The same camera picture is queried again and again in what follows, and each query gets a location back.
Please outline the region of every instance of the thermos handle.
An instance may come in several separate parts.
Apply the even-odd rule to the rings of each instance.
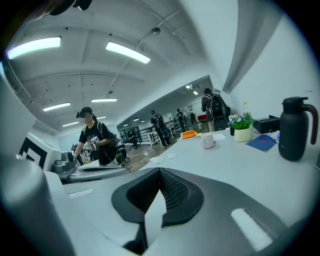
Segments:
[[[308,111],[312,115],[312,132],[311,132],[311,144],[316,144],[317,140],[317,132],[318,132],[318,122],[319,122],[319,116],[317,109],[310,104],[302,104],[301,109],[303,111]]]

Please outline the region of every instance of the fluorescent light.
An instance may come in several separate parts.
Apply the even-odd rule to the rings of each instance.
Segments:
[[[36,50],[60,47],[61,37],[44,38],[20,44],[8,51],[8,58],[13,58]]]
[[[59,108],[67,107],[67,106],[70,106],[69,102],[55,105],[55,106],[46,107],[43,109],[43,111],[55,110],[55,109],[59,109]]]
[[[67,124],[62,125],[62,127],[72,126],[72,125],[75,125],[75,124],[78,124],[78,123],[79,123],[79,122],[67,123]]]
[[[116,101],[117,101],[116,98],[100,98],[100,99],[91,100],[92,103],[95,103],[95,102],[116,102]]]
[[[135,50],[131,50],[127,47],[116,44],[114,42],[108,42],[105,49],[112,51],[112,52],[116,52],[118,54],[126,55],[126,56],[133,58],[137,61],[140,61],[144,64],[147,64],[150,61],[150,59],[148,57],[140,54],[139,52],[136,52]]]

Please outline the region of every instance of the black cap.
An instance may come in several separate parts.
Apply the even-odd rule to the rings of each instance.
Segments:
[[[76,113],[76,118],[85,118],[86,113],[91,114],[92,112],[93,111],[92,111],[91,107],[85,106],[78,113]]]

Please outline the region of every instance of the white cup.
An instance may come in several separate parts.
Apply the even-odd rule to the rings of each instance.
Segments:
[[[215,146],[214,136],[211,133],[201,135],[201,144],[204,149],[211,149]]]

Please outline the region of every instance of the person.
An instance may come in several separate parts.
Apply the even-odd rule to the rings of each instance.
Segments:
[[[82,151],[84,144],[88,143],[93,160],[99,160],[100,165],[118,166],[116,160],[117,141],[109,132],[104,123],[98,122],[92,109],[85,106],[76,114],[80,122],[85,124],[82,129],[74,156]]]
[[[220,94],[213,94],[210,88],[204,90],[204,96],[201,99],[201,110],[202,112],[206,112],[209,132],[215,131],[213,112],[216,111],[215,115],[224,116],[226,120],[228,120],[230,115],[230,108],[227,107]]]
[[[137,149],[137,139],[136,139],[136,137],[135,137],[135,131],[134,131],[133,129],[129,130],[127,136],[128,136],[128,141],[129,141],[129,143],[132,143],[132,144],[133,144],[133,145],[130,147],[130,149],[131,149],[132,147],[134,147],[134,149],[136,150],[136,149]]]
[[[191,124],[193,125],[194,123],[196,124],[196,114],[193,112],[193,110],[190,110],[190,119],[191,119]]]
[[[151,124],[155,127],[155,131],[159,136],[161,147],[166,147],[166,143],[170,145],[170,132],[169,136],[164,137],[163,134],[163,131],[167,130],[164,118],[160,114],[157,114],[154,110],[151,111],[151,115]]]
[[[178,118],[182,132],[184,133],[186,131],[185,130],[185,122],[184,122],[184,114],[180,111],[179,108],[176,111],[177,111],[176,117]]]

